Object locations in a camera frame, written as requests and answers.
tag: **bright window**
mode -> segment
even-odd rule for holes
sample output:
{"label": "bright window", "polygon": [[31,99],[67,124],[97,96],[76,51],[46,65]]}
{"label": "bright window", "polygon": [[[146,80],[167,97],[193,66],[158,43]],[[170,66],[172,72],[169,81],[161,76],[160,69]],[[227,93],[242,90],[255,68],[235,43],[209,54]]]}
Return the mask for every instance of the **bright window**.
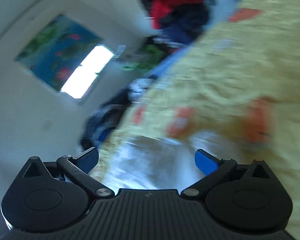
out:
{"label": "bright window", "polygon": [[75,99],[82,98],[113,55],[106,47],[96,46],[81,62],[81,66],[74,70],[61,91]]}

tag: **yellow bedsheet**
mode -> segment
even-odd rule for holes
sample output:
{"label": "yellow bedsheet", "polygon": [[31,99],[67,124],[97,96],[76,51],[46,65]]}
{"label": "yellow bedsheet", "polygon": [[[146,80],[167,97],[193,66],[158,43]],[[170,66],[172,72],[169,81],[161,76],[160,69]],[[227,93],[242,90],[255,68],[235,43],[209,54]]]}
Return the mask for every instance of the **yellow bedsheet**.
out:
{"label": "yellow bedsheet", "polygon": [[[196,110],[192,132],[214,129],[240,142],[240,117],[259,96],[275,99],[270,150],[242,151],[238,163],[264,159],[293,200],[286,230],[300,239],[300,0],[243,0],[241,8],[263,11],[255,19],[222,23],[203,35],[172,67],[172,84],[152,88],[144,97],[143,122],[131,122],[135,107],[100,150],[91,176],[102,181],[108,160],[123,140],[137,135],[166,136],[174,108]],[[226,41],[228,48],[220,49]]]}

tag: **pink flower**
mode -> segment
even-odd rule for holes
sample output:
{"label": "pink flower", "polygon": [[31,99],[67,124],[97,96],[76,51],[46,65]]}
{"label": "pink flower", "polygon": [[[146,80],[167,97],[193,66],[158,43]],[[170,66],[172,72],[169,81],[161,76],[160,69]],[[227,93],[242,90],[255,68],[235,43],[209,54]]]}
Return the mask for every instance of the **pink flower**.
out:
{"label": "pink flower", "polygon": [[58,73],[56,74],[56,78],[58,79],[68,79],[70,76],[70,70],[68,68],[62,68],[58,71]]}
{"label": "pink flower", "polygon": [[79,34],[71,34],[71,35],[69,35],[69,37],[71,38],[71,39],[73,39],[73,40],[75,40],[75,41],[78,41],[78,40],[80,40],[81,39],[81,36],[79,35]]}

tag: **red cloth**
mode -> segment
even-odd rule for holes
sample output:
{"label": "red cloth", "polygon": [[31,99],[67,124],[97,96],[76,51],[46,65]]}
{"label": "red cloth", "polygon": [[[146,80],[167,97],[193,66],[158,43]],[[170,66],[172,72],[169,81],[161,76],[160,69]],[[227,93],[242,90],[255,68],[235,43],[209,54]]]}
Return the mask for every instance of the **red cloth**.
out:
{"label": "red cloth", "polygon": [[173,12],[174,8],[185,4],[198,4],[203,0],[153,0],[150,16],[153,18],[153,28],[160,29],[160,19]]}

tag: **metal screw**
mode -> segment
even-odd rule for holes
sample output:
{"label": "metal screw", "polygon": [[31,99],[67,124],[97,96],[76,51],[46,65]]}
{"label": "metal screw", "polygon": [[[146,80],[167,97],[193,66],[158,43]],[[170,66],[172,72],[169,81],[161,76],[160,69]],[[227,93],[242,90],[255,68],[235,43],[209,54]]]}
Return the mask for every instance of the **metal screw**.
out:
{"label": "metal screw", "polygon": [[111,195],[111,190],[109,190],[108,188],[100,188],[96,190],[96,194],[99,197],[108,197]]}
{"label": "metal screw", "polygon": [[183,191],[183,194],[189,197],[197,196],[199,193],[200,193],[199,190],[195,188],[187,188],[186,190]]}

